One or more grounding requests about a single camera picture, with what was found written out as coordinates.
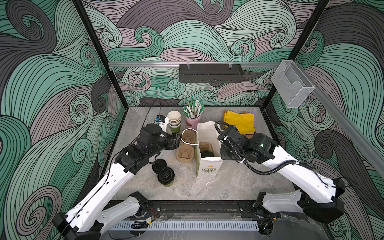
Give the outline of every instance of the white rope handle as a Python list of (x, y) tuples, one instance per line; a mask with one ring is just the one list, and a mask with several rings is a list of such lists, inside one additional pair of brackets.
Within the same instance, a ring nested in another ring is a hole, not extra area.
[[(195, 129), (193, 129), (193, 128), (187, 128), (187, 129), (185, 129), (185, 130), (181, 133), (181, 135), (183, 135), (184, 132), (187, 131), (187, 130), (193, 130), (193, 131), (195, 131), (195, 132), (197, 133), (197, 131), (196, 131)], [(196, 146), (198, 146), (198, 144), (195, 144), (195, 143), (187, 143), (187, 142), (184, 142), (183, 137), (181, 137), (181, 141), (183, 141), (183, 143), (188, 144), (188, 145), (196, 145)]]

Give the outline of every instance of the yellow paper stack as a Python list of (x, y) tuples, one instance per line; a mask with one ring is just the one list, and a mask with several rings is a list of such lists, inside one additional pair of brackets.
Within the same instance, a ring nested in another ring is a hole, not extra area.
[(224, 122), (236, 125), (241, 134), (254, 134), (255, 127), (253, 122), (255, 116), (251, 113), (234, 113), (227, 111), (224, 113)]

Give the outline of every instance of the robotic arm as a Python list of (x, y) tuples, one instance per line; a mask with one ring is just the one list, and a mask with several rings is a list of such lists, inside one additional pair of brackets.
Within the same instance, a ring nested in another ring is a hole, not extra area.
[[(131, 194), (123, 202), (104, 210), (117, 191), (131, 179), (149, 158), (160, 151), (179, 147), (181, 135), (167, 134), (163, 116), (159, 124), (147, 124), (140, 135), (123, 148), (108, 173), (90, 193), (67, 213), (58, 213), (53, 224), (66, 240), (99, 239), (110, 227), (130, 216), (143, 216), (148, 200), (139, 192)], [(218, 124), (225, 124), (221, 131)], [(216, 130), (222, 143), (221, 158), (244, 163), (257, 174), (269, 175), (277, 171), (300, 189), (286, 194), (259, 193), (255, 208), (271, 215), (277, 212), (301, 212), (323, 223), (329, 223), (344, 212), (344, 204), (338, 197), (344, 192), (345, 184), (340, 179), (329, 179), (312, 170), (312, 167), (297, 161), (282, 147), (264, 134), (254, 134), (251, 139), (241, 135), (235, 126), (216, 122)], [(249, 162), (257, 162), (272, 168), (261, 172)]]

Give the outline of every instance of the bundle of straws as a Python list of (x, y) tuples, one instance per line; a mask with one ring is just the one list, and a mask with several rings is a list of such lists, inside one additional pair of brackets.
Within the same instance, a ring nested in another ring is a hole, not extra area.
[(183, 114), (189, 118), (198, 118), (204, 110), (204, 105), (198, 100), (188, 103), (184, 106)]

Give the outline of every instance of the wall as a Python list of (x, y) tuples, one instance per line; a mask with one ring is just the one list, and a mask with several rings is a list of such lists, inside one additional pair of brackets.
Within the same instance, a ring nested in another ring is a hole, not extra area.
[(58, 239), (124, 109), (71, 0), (1, 1), (0, 30), (1, 239)]
[[(109, 61), (252, 61), (288, 58), (317, 0), (83, 0)], [(180, 83), (178, 68), (115, 68), (130, 105), (261, 105), (271, 69), (244, 82)]]
[[(384, 2), (328, 7), (297, 58), (317, 85), (384, 155)], [(329, 227), (335, 239), (384, 236), (384, 180), (313, 96), (287, 109), (276, 94), (268, 115), (282, 146), (320, 173), (345, 176), (345, 215)]]

